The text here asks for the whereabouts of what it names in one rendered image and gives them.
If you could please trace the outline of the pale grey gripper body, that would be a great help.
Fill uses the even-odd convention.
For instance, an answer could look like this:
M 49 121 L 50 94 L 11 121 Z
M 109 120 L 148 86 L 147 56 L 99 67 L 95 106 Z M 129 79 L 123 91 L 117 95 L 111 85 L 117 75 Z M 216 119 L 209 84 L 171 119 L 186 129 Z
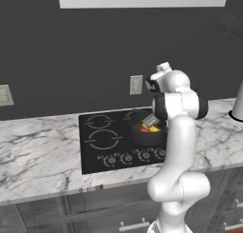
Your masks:
M 146 126 L 155 126 L 159 123 L 159 119 L 154 114 L 150 114 L 142 120 L 142 123 Z

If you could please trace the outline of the grey cupboard door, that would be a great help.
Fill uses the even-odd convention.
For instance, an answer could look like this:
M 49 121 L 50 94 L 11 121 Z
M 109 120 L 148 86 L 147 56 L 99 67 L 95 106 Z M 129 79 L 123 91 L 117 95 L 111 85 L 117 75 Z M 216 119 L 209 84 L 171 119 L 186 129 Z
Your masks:
M 54 199 L 18 204 L 28 233 L 64 233 L 60 214 Z

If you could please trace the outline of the grey drawer front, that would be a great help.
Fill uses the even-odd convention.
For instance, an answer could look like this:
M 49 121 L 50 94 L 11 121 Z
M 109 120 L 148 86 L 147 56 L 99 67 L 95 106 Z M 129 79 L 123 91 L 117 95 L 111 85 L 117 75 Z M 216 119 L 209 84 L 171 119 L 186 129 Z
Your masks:
M 153 222 L 159 214 L 159 205 L 147 205 L 132 207 L 123 212 L 112 212 L 110 215 L 74 222 L 75 233 L 146 233 L 147 228 L 120 232 L 120 222 L 126 225 L 139 223 L 142 217 L 149 223 Z
M 215 214 L 210 221 L 206 233 L 233 233 L 234 231 L 243 232 L 243 228 L 231 231 L 225 231 L 227 225 L 243 223 L 243 209 L 226 210 L 220 214 Z
M 67 196 L 71 213 L 150 201 L 147 183 L 131 184 Z
M 243 203 L 243 167 L 219 170 L 215 175 L 212 216 L 226 210 L 242 209 L 237 208 L 235 199 Z

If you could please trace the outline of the white appliance with black base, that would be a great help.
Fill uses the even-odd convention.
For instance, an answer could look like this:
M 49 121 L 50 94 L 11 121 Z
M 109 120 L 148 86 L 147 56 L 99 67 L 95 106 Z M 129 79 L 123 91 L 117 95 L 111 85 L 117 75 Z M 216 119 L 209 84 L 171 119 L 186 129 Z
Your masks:
M 231 118 L 243 123 L 243 82 L 238 90 L 233 109 L 229 111 Z

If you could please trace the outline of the black cooking pot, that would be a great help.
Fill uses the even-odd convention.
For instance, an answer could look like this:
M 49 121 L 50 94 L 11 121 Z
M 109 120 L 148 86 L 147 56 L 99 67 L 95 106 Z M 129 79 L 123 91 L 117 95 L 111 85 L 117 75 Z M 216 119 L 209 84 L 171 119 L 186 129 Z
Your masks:
M 133 139 L 142 146 L 161 145 L 166 141 L 167 126 L 166 122 L 159 122 L 158 132 L 143 132 L 141 122 L 152 113 L 151 109 L 135 110 L 129 114 L 128 122 Z

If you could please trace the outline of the black hob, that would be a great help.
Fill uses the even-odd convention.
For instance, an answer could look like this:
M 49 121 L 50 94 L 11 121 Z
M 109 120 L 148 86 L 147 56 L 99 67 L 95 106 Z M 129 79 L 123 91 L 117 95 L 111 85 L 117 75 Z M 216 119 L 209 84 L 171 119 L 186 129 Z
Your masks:
M 129 127 L 129 114 L 135 110 L 150 109 L 139 108 L 132 110 L 119 110 L 79 116 L 80 145 L 82 173 L 91 174 L 118 170 L 128 167 L 152 165 L 164 162 L 164 158 L 157 155 L 159 149 L 166 150 L 166 141 L 161 145 L 142 146 L 132 137 Z M 147 151 L 148 160 L 143 160 L 140 154 Z M 122 159 L 124 154 L 133 157 L 130 163 Z M 108 165 L 109 156 L 116 158 L 114 165 Z

